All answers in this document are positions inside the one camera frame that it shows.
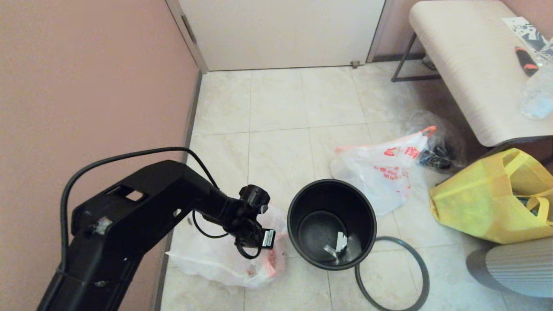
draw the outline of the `baseboard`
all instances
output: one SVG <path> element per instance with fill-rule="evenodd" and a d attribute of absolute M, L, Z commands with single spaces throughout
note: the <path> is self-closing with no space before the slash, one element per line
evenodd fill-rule
<path fill-rule="evenodd" d="M 425 53 L 412 53 L 412 54 L 407 55 L 406 60 L 423 59 L 425 55 L 426 55 Z M 380 62 L 380 61 L 396 61 L 396 60 L 401 60 L 401 57 L 402 57 L 402 56 L 403 56 L 402 54 L 375 56 L 375 57 L 373 58 L 373 63 L 378 63 L 378 62 Z"/>
<path fill-rule="evenodd" d="M 188 116 L 186 118 L 186 127 L 185 127 L 185 139 L 184 139 L 184 147 L 190 147 L 190 142 L 192 141 L 192 129 L 194 129 L 194 120 L 196 120 L 196 108 L 198 107 L 198 99 L 200 98 L 200 87 L 202 84 L 202 77 L 203 73 L 201 71 L 198 72 L 198 79 L 196 81 L 196 89 L 194 91 L 194 99 L 192 101 L 192 105 L 190 106 L 190 109 L 188 111 Z M 188 154 L 185 152 L 182 157 L 182 162 L 186 163 L 186 160 L 188 159 Z M 151 310 L 152 311 L 160 311 L 161 310 L 161 298 L 163 296 L 163 287 L 165 286 L 165 275 L 167 272 L 167 264 L 169 262 L 169 256 L 165 254 L 171 249 L 171 241 L 173 240 L 173 231 L 169 232 L 167 234 L 167 237 L 165 238 L 165 243 L 163 245 L 163 253 L 161 254 L 161 268 L 159 270 L 159 276 L 157 278 L 158 285 L 157 290 L 155 291 L 155 297 L 154 304 L 152 305 Z"/>

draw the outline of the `white door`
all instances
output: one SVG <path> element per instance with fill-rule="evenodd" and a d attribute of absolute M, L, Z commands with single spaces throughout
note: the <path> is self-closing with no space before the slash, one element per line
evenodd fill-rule
<path fill-rule="evenodd" d="M 364 64 L 385 0 L 179 0 L 209 70 Z"/>

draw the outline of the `black trash can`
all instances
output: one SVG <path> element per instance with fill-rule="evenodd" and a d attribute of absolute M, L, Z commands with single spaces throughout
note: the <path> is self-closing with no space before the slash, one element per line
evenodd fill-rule
<path fill-rule="evenodd" d="M 336 247 L 338 232 L 348 241 L 335 258 L 324 248 Z M 294 248 L 312 265 L 344 270 L 359 264 L 371 251 L 377 220 L 371 204 L 357 188 L 340 180 L 323 179 L 305 186 L 292 200 L 288 233 Z"/>

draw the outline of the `plastic bottle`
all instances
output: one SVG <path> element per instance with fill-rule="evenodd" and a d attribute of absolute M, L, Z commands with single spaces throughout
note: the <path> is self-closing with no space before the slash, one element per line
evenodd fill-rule
<path fill-rule="evenodd" d="M 523 116 L 539 120 L 553 111 L 553 63 L 540 68 L 522 90 L 523 98 L 519 109 Z"/>

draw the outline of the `metal stool leg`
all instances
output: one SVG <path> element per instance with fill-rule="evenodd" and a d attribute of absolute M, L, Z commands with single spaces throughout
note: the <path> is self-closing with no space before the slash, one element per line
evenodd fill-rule
<path fill-rule="evenodd" d="M 395 70 L 395 74 L 392 77 L 392 82 L 418 81 L 418 80 L 436 80 L 436 79 L 441 79 L 442 78 L 440 75 L 398 77 L 399 71 L 401 71 L 401 68 L 403 67 L 403 64 L 405 63 L 405 60 L 407 59 L 407 56 L 409 56 L 409 52 L 411 51 L 411 48 L 413 47 L 413 44 L 415 43 L 415 39 L 416 39 L 416 32 L 413 32 L 413 36 L 411 37 L 411 40 L 409 41 L 409 44 L 407 45 L 407 48 L 405 49 L 405 53 L 403 53 L 403 56 L 401 57 L 401 61 L 399 62 L 398 68 Z"/>

